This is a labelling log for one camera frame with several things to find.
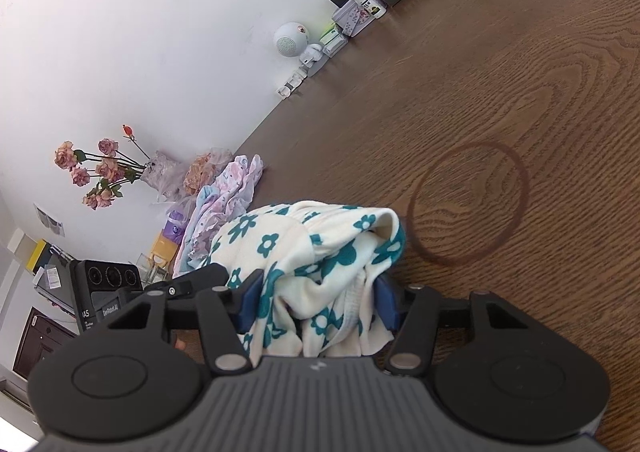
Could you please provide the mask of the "cream teal floral garment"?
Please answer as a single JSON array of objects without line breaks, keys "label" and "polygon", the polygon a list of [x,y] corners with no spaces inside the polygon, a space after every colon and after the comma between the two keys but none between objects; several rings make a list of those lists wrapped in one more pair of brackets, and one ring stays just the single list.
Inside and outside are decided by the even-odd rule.
[{"label": "cream teal floral garment", "polygon": [[373,356],[393,338],[374,305],[374,284],[404,250],[393,209],[302,201],[254,209],[225,224],[206,264],[237,288],[264,274],[255,320],[238,333],[262,357]]}]

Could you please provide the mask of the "pastel pink floral clothes pile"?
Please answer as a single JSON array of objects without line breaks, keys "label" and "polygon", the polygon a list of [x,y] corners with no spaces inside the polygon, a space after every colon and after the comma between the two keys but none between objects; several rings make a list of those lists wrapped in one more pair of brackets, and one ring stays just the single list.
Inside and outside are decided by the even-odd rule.
[{"label": "pastel pink floral clothes pile", "polygon": [[264,168],[258,154],[252,158],[239,155],[212,184],[201,188],[174,262],[174,279],[200,268],[220,229],[248,211]]}]

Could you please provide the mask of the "yellow mug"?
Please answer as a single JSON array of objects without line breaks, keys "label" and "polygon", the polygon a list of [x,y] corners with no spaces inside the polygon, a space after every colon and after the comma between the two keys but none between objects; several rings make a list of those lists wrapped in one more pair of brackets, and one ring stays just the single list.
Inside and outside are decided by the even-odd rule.
[{"label": "yellow mug", "polygon": [[168,269],[177,255],[178,248],[178,244],[166,238],[163,233],[160,233],[157,235],[150,251],[152,263],[160,268]]}]

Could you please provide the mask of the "bagged dried flowers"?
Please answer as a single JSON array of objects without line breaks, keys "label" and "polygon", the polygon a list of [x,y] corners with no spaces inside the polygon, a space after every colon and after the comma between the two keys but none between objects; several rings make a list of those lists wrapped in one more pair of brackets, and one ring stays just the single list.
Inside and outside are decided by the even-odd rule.
[{"label": "bagged dried flowers", "polygon": [[146,163],[141,180],[157,192],[157,203],[167,206],[163,236],[177,244],[195,208],[196,197],[232,161],[228,149],[209,149],[183,163],[157,151]]}]

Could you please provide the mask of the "pink rose bouquet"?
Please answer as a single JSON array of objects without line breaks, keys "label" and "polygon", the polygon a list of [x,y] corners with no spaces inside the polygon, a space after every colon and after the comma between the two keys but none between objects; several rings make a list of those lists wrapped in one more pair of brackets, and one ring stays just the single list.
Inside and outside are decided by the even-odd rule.
[{"label": "pink rose bouquet", "polygon": [[139,146],[134,130],[123,124],[122,135],[145,157],[144,163],[122,152],[119,142],[111,138],[101,139],[96,153],[78,149],[71,141],[54,151],[55,166],[68,172],[74,186],[88,188],[81,203],[91,210],[112,206],[122,198],[122,187],[139,181],[148,168],[151,159]]}]

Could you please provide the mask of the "green white small box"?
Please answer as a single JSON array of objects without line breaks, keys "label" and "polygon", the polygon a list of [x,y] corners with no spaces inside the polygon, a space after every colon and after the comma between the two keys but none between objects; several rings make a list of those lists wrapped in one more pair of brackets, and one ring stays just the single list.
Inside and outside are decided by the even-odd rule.
[{"label": "green white small box", "polygon": [[348,37],[343,34],[341,27],[332,22],[320,35],[319,44],[322,47],[322,52],[329,58],[333,58],[348,44]]}]

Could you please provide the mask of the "white round robot toy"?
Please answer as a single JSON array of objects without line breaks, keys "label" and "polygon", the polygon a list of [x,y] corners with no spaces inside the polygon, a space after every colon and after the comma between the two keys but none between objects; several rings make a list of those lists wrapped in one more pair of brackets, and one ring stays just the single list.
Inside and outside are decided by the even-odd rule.
[{"label": "white round robot toy", "polygon": [[281,25],[273,35],[273,43],[281,56],[296,58],[306,68],[312,68],[322,60],[322,45],[310,41],[307,27],[302,23]]}]

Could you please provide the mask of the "patterned storage box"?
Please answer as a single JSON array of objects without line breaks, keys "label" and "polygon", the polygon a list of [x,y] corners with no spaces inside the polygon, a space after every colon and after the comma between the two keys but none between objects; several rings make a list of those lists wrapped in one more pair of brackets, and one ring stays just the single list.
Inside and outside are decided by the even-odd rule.
[{"label": "patterned storage box", "polygon": [[381,19],[386,13],[386,5],[380,0],[349,0],[332,16],[341,33],[349,38],[356,37],[373,20]]}]

